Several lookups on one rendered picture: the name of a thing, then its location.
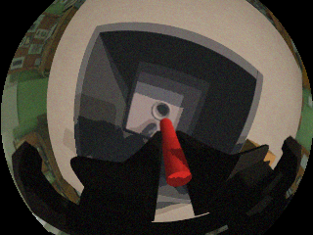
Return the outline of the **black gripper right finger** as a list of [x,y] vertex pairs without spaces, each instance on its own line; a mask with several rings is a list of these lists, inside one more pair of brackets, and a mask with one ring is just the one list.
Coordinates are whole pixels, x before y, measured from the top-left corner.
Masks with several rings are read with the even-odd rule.
[[176,130],[192,179],[187,183],[195,216],[208,212],[208,207],[224,191],[236,172],[265,160],[269,145],[257,146],[242,153],[218,152],[195,137]]

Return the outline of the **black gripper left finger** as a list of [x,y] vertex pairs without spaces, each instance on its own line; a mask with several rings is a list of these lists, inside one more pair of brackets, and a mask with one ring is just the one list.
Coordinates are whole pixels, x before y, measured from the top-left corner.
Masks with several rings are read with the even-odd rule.
[[83,187],[90,185],[103,191],[144,197],[145,211],[154,222],[157,211],[160,160],[161,132],[157,130],[145,146],[124,162],[78,156],[71,158],[70,167]]

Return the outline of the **red peg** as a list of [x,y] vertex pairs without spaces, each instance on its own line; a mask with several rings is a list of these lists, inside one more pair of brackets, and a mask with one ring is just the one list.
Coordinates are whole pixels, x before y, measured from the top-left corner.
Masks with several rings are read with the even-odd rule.
[[192,179],[191,170],[187,158],[183,153],[183,148],[177,138],[175,129],[169,118],[164,117],[159,121],[159,130],[161,132],[161,149],[163,150],[164,168],[165,168],[165,183],[172,187],[181,187],[189,183]]

